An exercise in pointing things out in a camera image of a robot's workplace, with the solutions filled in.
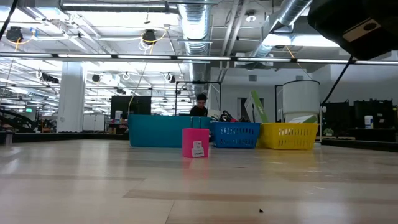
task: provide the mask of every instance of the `person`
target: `person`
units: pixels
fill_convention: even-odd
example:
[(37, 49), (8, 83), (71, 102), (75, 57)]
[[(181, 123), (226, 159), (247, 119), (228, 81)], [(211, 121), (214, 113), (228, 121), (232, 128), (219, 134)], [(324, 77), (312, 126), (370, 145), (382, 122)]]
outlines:
[(197, 96), (197, 105), (191, 109), (189, 113), (190, 116), (207, 116), (207, 108), (205, 108), (205, 103), (207, 96), (203, 93)]

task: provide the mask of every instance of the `pink cup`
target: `pink cup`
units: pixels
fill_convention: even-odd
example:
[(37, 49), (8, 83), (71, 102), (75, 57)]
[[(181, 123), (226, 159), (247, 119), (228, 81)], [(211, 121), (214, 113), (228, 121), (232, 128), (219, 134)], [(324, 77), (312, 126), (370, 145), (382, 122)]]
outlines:
[[(198, 145), (203, 148), (203, 155)], [(209, 156), (209, 129), (182, 129), (182, 156), (187, 158)]]

